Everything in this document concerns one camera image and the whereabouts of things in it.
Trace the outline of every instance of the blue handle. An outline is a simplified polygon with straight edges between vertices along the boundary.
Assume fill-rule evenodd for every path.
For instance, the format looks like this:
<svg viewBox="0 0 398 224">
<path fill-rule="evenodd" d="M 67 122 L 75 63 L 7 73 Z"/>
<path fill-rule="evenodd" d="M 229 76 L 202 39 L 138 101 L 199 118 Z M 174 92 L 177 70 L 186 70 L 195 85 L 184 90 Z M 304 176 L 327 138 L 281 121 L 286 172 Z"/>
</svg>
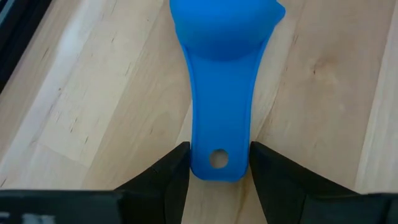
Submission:
<svg viewBox="0 0 398 224">
<path fill-rule="evenodd" d="M 248 167 L 256 75 L 285 9 L 276 0 L 170 0 L 190 72 L 193 98 L 191 168 L 205 180 L 239 180 Z M 210 155 L 228 153 L 215 169 Z"/>
</svg>

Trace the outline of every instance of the light wood surface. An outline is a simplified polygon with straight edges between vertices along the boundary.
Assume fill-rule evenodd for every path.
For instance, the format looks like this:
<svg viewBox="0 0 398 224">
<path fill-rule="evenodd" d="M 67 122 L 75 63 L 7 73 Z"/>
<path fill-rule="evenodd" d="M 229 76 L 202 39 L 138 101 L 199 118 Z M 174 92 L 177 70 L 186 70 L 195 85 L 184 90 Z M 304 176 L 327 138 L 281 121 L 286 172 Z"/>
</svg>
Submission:
<svg viewBox="0 0 398 224">
<path fill-rule="evenodd" d="M 280 3 L 251 138 L 351 189 L 398 190 L 396 1 Z M 1 188 L 113 189 L 191 125 L 167 0 L 53 0 L 0 95 Z M 183 223 L 265 222 L 250 172 L 191 175 Z"/>
</svg>

